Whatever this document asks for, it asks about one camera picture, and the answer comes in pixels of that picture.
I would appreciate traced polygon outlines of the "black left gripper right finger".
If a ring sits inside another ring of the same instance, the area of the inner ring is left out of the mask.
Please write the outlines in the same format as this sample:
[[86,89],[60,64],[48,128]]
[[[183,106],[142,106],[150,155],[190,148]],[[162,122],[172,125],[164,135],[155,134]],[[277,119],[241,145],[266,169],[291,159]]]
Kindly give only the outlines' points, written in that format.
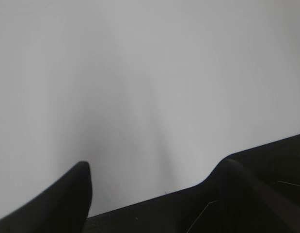
[[300,206],[235,160],[223,161],[217,198],[190,224],[190,233],[300,233]]

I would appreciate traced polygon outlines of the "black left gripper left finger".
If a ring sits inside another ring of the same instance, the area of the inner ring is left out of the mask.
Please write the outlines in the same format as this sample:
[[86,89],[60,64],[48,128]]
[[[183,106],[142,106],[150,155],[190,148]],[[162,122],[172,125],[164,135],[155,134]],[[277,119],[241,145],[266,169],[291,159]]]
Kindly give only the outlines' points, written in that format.
[[78,162],[48,189],[0,219],[0,233],[80,233],[92,195],[90,165]]

